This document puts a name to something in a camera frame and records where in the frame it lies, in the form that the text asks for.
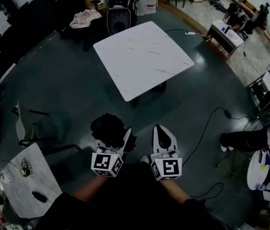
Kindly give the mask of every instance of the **floor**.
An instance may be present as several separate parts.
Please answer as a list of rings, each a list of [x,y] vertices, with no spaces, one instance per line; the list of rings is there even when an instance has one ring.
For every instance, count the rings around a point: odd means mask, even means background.
[[[224,17],[224,13],[211,6],[207,0],[195,3],[186,0],[184,8],[182,0],[179,0],[177,7],[195,19],[206,30],[210,28],[213,21],[221,20]],[[255,29],[249,39],[236,50],[227,63],[244,86],[249,85],[265,73],[270,64],[270,42],[263,31],[260,28]]]
[[[173,15],[157,13],[138,18],[137,23],[154,21],[164,31],[185,28]],[[17,145],[17,116],[11,110],[17,101],[30,109],[49,112],[43,119],[44,132],[56,132],[58,145],[78,144],[82,152],[70,149],[46,157],[64,192],[73,193],[87,183],[95,141],[90,124],[104,113],[117,115],[137,136],[134,151],[126,163],[136,163],[152,152],[151,135],[155,124],[168,128],[177,138],[180,157],[185,160],[196,147],[207,119],[222,106],[234,117],[249,116],[254,104],[234,72],[199,37],[187,37],[182,31],[169,36],[192,58],[195,65],[167,82],[165,93],[151,90],[141,96],[136,109],[126,103],[102,62],[91,47],[61,40],[54,32],[24,56],[2,83],[2,122],[0,161],[10,160],[22,147]],[[223,132],[243,129],[248,120],[228,120],[216,111],[202,143],[185,164],[177,183],[190,195],[201,195],[215,183],[223,182],[223,192],[207,200],[206,206],[228,225],[240,225],[253,208],[253,192],[245,181],[232,179],[215,165],[229,154],[219,148]],[[214,196],[219,188],[209,194]]]

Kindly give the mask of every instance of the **forearm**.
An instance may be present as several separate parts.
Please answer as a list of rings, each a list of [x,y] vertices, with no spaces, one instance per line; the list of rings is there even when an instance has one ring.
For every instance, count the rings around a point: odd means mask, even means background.
[[[235,30],[238,30],[239,27],[240,27],[240,25],[234,25],[234,26],[231,27],[231,29],[232,29],[233,31],[235,31]]]
[[[96,176],[88,184],[77,190],[73,196],[79,200],[89,202],[96,195],[98,190],[106,183],[108,177]]]
[[[160,183],[164,186],[169,195],[180,204],[183,204],[187,199],[191,199],[191,197],[180,188],[175,181],[161,181]]]

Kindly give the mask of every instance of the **cardboard box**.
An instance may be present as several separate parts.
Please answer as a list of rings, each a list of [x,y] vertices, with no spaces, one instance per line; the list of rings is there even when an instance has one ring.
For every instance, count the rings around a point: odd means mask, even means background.
[[[265,35],[265,37],[269,40],[269,42],[270,42],[270,33],[267,31],[267,30],[265,30],[264,31],[264,35]]]

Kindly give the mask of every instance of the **marble table top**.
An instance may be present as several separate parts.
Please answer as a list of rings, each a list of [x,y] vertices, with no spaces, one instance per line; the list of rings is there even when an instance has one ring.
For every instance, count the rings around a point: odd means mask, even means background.
[[[194,65],[152,21],[112,35],[93,47],[127,102]]]
[[[36,143],[20,152],[11,162],[20,169],[22,159],[31,164],[33,174],[22,177],[15,167],[8,163],[2,173],[12,173],[11,183],[6,184],[1,181],[2,186],[11,206],[19,217],[41,217],[62,193],[62,190]],[[42,203],[35,199],[32,191],[44,195],[48,199],[47,202]]]
[[[222,20],[218,20],[218,21],[214,21],[212,22],[212,25],[214,27],[216,27],[216,29],[222,34],[224,35],[235,47],[240,46],[244,40],[241,39],[241,37],[234,32],[233,30],[228,30],[228,32],[225,34],[225,32],[222,31],[222,28],[225,27],[227,28],[227,24],[222,21]]]

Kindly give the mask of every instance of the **white robot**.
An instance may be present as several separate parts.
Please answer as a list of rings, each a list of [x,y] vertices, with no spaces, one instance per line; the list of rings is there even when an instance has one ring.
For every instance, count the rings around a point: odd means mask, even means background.
[[[92,154],[91,169],[101,176],[116,177],[123,161],[124,148],[131,134],[129,129],[124,136],[124,146],[119,149],[106,148],[97,140],[97,150]],[[173,134],[161,125],[153,129],[153,153],[151,168],[157,181],[174,180],[182,175],[182,159],[179,158],[177,140]]]
[[[157,181],[175,180],[182,175],[177,139],[165,127],[155,125],[152,138],[153,153],[150,164]]]
[[[270,201],[270,154],[268,150],[256,151],[247,173],[247,184],[251,190],[260,190],[262,198]]]

